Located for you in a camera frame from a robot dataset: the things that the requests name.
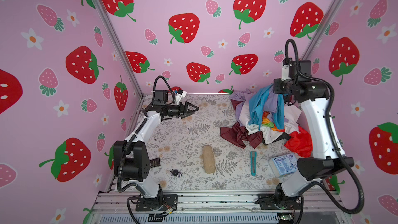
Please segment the lavender purple cloth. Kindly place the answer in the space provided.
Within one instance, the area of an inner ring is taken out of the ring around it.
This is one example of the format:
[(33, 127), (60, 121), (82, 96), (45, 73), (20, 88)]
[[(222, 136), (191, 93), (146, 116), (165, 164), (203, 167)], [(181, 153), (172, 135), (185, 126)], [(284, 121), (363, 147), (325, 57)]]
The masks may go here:
[[(235, 109), (236, 117), (238, 118), (241, 113), (241, 109), (244, 105), (244, 102), (249, 100), (252, 96), (256, 93), (251, 92), (249, 89), (246, 91), (234, 91), (230, 95), (231, 103)], [(277, 112), (277, 102), (278, 102), (278, 95), (273, 92), (273, 87), (269, 90), (269, 95), (264, 103), (263, 111), (269, 113), (276, 113)]]

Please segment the teal blue cloth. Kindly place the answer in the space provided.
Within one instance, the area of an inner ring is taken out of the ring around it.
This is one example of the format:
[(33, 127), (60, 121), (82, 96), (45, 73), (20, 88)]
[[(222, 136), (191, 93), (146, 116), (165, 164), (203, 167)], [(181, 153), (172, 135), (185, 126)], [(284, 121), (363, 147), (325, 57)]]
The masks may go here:
[[(249, 113), (250, 113), (250, 120), (248, 122), (249, 125), (256, 124), (258, 126), (261, 125), (263, 119), (263, 106), (266, 102), (269, 90), (273, 87), (273, 84), (270, 84), (267, 87), (260, 89), (254, 96), (251, 97), (249, 100)], [(277, 129), (282, 130), (284, 128), (284, 96), (282, 94), (278, 95), (278, 102), (277, 102), (277, 112), (272, 113), (274, 124)]]

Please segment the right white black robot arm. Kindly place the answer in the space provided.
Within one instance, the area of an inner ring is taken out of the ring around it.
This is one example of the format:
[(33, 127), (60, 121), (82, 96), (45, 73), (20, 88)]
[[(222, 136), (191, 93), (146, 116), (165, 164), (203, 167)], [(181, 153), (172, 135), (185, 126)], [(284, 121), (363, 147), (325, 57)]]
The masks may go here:
[[(282, 77), (274, 81), (274, 93), (292, 95), (301, 105), (312, 137), (313, 151), (309, 158), (298, 159), (297, 171), (279, 184), (274, 196), (267, 201), (278, 208), (285, 208), (297, 199), (303, 200), (304, 192), (319, 186), (338, 209), (347, 214), (358, 214), (365, 204), (364, 190), (352, 170), (354, 160), (346, 156), (333, 125), (330, 111), (334, 89), (327, 81), (311, 76), (311, 69), (306, 68), (308, 62), (299, 60), (293, 39), (287, 40), (285, 47), (289, 46), (293, 47), (294, 58), (286, 56)], [(349, 173), (358, 191), (358, 203), (352, 209), (339, 204), (322, 183), (324, 178), (343, 171)]]

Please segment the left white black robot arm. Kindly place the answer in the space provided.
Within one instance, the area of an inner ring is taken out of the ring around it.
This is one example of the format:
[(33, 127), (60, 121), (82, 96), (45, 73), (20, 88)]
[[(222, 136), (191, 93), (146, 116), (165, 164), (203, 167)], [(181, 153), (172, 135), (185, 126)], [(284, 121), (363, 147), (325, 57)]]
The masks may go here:
[(142, 109), (143, 119), (129, 136), (113, 145), (114, 173), (119, 193), (135, 187), (144, 199), (162, 200), (161, 186), (150, 176), (146, 142), (161, 122), (173, 118), (184, 119), (199, 111), (199, 107), (181, 101), (186, 94), (181, 89), (173, 91), (164, 76), (155, 79), (152, 100)]

